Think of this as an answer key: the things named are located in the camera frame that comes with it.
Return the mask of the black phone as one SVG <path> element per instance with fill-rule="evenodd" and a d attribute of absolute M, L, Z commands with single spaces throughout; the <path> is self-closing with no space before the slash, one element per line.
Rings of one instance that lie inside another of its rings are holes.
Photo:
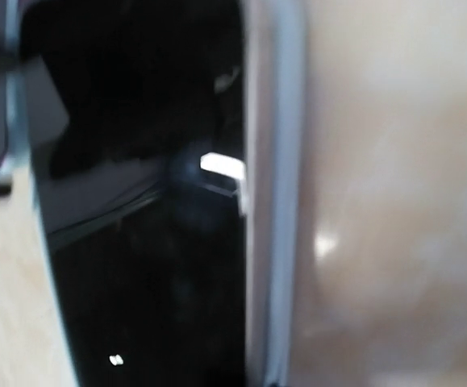
<path fill-rule="evenodd" d="M 67 114 L 35 151 L 48 260 L 80 386 L 243 386 L 237 1 L 35 1 L 23 63 Z"/>

